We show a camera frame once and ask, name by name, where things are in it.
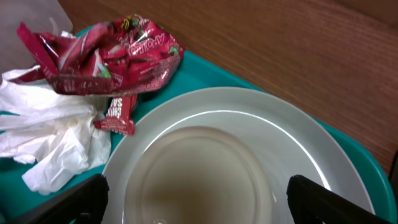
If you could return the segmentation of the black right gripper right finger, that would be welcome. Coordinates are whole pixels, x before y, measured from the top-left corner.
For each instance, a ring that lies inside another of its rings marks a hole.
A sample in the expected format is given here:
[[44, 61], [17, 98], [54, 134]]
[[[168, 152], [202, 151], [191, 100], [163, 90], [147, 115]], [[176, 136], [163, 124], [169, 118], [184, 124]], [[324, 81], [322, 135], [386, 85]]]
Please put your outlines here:
[[302, 175], [289, 179], [287, 202], [295, 224], [389, 224]]

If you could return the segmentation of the white round plate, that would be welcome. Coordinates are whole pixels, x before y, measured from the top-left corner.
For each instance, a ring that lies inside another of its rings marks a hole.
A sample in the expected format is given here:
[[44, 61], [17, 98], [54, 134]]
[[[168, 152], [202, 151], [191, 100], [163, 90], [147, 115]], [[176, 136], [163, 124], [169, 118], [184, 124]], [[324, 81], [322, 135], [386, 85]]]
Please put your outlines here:
[[292, 223], [286, 190], [297, 174], [374, 211], [357, 169], [318, 122], [246, 88], [205, 88], [156, 107], [103, 174], [104, 223]]

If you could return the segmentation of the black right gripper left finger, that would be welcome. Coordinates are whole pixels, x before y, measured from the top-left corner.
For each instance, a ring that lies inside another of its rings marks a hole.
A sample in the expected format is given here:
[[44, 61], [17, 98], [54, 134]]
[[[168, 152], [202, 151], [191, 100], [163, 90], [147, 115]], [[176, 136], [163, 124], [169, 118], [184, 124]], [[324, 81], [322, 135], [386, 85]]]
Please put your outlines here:
[[95, 174], [41, 205], [9, 220], [9, 224], [100, 224], [108, 204], [106, 177]]

